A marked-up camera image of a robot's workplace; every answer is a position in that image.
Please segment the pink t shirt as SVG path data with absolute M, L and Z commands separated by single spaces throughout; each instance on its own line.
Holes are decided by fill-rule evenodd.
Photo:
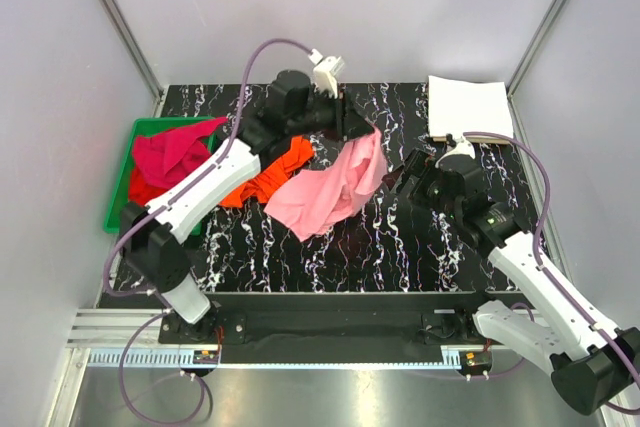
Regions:
M 382 134 L 344 144 L 324 170 L 300 171 L 268 201 L 265 212 L 300 241 L 325 234 L 334 224 L 354 216 L 371 199 L 388 173 Z

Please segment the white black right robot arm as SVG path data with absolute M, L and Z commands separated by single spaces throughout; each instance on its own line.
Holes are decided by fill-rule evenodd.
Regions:
M 434 158 L 415 150 L 384 182 L 394 193 L 411 182 L 410 202 L 443 215 L 544 320 L 537 324 L 490 300 L 454 318 L 460 340 L 472 344 L 485 337 L 513 350 L 547 374 L 564 402 L 585 416 L 638 382 L 638 328 L 619 327 L 539 251 L 526 223 L 490 197 L 474 154 L 453 149 Z

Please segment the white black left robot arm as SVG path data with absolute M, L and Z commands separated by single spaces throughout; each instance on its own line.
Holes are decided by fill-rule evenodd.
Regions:
M 339 85 L 335 69 L 317 66 L 311 75 L 278 73 L 263 104 L 238 118 L 235 135 L 177 186 L 146 206 L 121 211 L 123 259 L 151 285 L 181 331 L 196 343 L 215 333 L 212 304 L 197 286 L 183 243 L 194 227 L 242 183 L 281 157 L 296 135 L 324 133 L 352 141 L 374 131 Z

